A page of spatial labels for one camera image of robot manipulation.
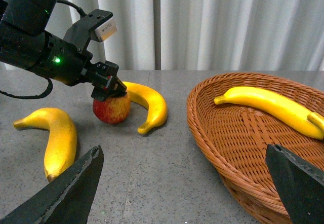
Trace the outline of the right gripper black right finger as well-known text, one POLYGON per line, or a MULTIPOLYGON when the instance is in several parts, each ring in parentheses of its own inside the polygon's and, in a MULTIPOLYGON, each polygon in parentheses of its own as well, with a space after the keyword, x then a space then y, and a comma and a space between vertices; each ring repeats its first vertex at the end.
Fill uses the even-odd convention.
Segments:
POLYGON ((323 223, 323 171, 279 144, 265 161, 292 223, 323 223))

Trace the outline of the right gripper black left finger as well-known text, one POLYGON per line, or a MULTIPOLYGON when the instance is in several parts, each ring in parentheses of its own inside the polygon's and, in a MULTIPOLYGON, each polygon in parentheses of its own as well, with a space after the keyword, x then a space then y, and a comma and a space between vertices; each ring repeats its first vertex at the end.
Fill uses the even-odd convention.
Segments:
POLYGON ((87 223, 104 163, 95 146, 1 223, 87 223))

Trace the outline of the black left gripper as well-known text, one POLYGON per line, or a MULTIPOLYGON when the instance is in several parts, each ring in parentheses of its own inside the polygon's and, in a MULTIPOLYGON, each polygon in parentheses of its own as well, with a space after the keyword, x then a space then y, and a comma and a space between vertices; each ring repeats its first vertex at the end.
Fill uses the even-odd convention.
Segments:
POLYGON ((92 63, 91 59, 90 52, 82 54, 73 44, 48 35, 44 76, 68 86, 90 83, 94 86, 91 97, 97 101, 125 96, 127 87, 117 77, 119 66, 109 61, 92 63))

